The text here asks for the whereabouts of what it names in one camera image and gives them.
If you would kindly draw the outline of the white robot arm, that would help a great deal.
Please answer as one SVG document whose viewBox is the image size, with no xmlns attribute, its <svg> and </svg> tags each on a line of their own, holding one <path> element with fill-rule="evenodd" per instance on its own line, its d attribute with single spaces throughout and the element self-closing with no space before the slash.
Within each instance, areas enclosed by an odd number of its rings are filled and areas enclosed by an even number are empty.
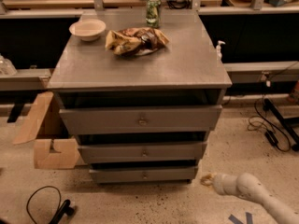
<svg viewBox="0 0 299 224">
<path fill-rule="evenodd" d="M 273 196 L 252 174 L 209 174 L 201 178 L 201 183 L 211 186 L 219 195 L 235 196 L 259 204 L 277 224 L 299 224 L 299 213 Z"/>
</svg>

